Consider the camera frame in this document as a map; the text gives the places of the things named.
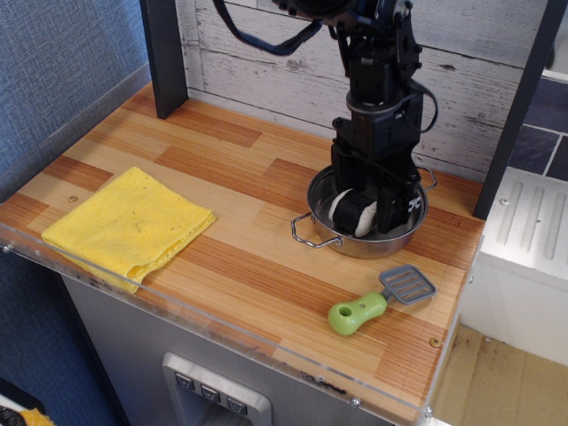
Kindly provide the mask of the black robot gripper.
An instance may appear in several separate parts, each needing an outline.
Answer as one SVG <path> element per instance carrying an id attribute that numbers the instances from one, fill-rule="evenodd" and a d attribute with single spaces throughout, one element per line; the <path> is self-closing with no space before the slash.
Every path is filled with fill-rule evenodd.
<path id="1" fill-rule="evenodd" d="M 423 96 L 370 103 L 349 95 L 346 101 L 351 117 L 333 121 L 335 187 L 377 199 L 376 229 L 388 233 L 414 210 L 421 178 L 411 154 L 421 136 Z"/>

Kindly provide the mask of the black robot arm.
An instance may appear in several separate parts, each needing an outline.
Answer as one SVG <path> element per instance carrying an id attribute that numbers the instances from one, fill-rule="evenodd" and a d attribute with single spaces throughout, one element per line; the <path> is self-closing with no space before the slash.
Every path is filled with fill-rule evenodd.
<path id="1" fill-rule="evenodd" d="M 290 15 L 328 27 L 350 88 L 350 118 L 333 121 L 332 167 L 338 191 L 328 211 L 361 238 L 388 233 L 418 209 L 421 182 L 412 152 L 422 133 L 427 90 L 413 79 L 422 48 L 408 1 L 280 1 Z"/>

